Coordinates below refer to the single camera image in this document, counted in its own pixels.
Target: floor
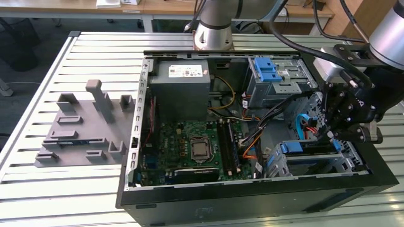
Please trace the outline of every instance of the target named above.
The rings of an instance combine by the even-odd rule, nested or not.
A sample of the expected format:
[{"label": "floor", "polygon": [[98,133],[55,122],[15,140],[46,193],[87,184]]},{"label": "floor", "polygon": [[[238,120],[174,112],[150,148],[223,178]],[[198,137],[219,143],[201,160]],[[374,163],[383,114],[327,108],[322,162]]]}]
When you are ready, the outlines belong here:
[{"label": "floor", "polygon": [[[39,45],[34,47],[34,53],[39,61],[38,66],[26,72],[15,72],[0,60],[0,78],[5,83],[39,83],[42,81],[70,31],[142,32],[142,29],[137,28],[137,20],[127,19],[113,20],[113,23],[107,23],[105,19],[62,19],[59,27],[54,27],[54,22],[50,19],[31,19],[30,21],[41,40]],[[9,84],[13,90],[11,97],[0,96],[0,134],[11,133],[37,86],[31,83]],[[6,137],[0,136],[0,149],[5,142]]]}]

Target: sticker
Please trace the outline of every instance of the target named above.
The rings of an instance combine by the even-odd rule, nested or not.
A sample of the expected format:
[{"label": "sticker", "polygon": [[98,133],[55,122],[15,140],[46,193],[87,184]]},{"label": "sticker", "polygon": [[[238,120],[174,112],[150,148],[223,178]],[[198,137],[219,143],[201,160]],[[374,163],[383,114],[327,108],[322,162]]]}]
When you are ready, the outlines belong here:
[{"label": "sticker", "polygon": [[242,100],[242,108],[247,109],[247,101],[246,100]]},{"label": "sticker", "polygon": [[254,168],[259,173],[262,173],[262,166],[258,164],[258,162],[254,163]]},{"label": "sticker", "polygon": [[122,13],[139,13],[138,10],[122,10],[121,12]]},{"label": "sticker", "polygon": [[171,65],[169,66],[167,77],[202,77],[201,65]]},{"label": "sticker", "polygon": [[287,72],[287,70],[281,70],[281,71],[277,71],[277,74],[278,75],[289,75],[289,72]]}]

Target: blue plastic latch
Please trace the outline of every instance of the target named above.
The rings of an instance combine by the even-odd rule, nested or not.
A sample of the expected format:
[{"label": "blue plastic latch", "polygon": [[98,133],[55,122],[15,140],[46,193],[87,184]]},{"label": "blue plastic latch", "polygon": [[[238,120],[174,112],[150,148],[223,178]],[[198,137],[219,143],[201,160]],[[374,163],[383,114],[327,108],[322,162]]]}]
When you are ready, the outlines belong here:
[{"label": "blue plastic latch", "polygon": [[271,162],[273,162],[274,156],[271,155],[267,162],[266,162],[266,168],[270,166]]},{"label": "blue plastic latch", "polygon": [[338,141],[333,140],[333,146],[334,146],[335,151],[339,152],[341,151],[341,145],[339,145]]},{"label": "blue plastic latch", "polygon": [[285,142],[285,147],[287,148],[289,153],[301,153],[302,148],[298,142]]},{"label": "blue plastic latch", "polygon": [[258,71],[261,82],[282,81],[282,78],[277,75],[275,65],[269,58],[254,58],[254,68]]},{"label": "blue plastic latch", "polygon": [[279,150],[282,151],[282,153],[287,153],[287,148],[285,147],[283,144],[279,145]]}]

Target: open computer tower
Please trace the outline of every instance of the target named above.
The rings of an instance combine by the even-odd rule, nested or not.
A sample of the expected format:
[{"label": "open computer tower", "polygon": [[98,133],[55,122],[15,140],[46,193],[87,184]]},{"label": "open computer tower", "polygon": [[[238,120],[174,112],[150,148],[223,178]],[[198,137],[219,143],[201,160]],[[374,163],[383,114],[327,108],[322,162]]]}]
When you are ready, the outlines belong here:
[{"label": "open computer tower", "polygon": [[[141,226],[327,211],[397,184],[371,144],[314,142],[323,81],[310,56],[143,54],[117,196]],[[298,94],[249,147],[267,111]]]}]

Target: green circuit board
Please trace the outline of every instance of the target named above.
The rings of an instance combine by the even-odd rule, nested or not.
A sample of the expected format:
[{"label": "green circuit board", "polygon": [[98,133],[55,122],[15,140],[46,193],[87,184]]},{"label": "green circuit board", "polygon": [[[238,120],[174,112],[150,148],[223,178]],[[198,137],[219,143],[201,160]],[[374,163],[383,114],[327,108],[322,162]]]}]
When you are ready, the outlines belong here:
[{"label": "green circuit board", "polygon": [[[241,125],[231,121],[234,140],[242,138]],[[210,146],[209,159],[198,163],[190,156],[191,140],[207,140]],[[239,164],[239,173],[229,176],[222,171],[222,160],[219,153],[219,142],[217,136],[215,122],[178,122],[163,123],[159,128],[158,154],[146,158],[146,162],[155,165],[147,169],[147,185],[166,185],[163,174],[167,169],[209,167],[219,170],[218,181],[250,179],[249,162]]]}]

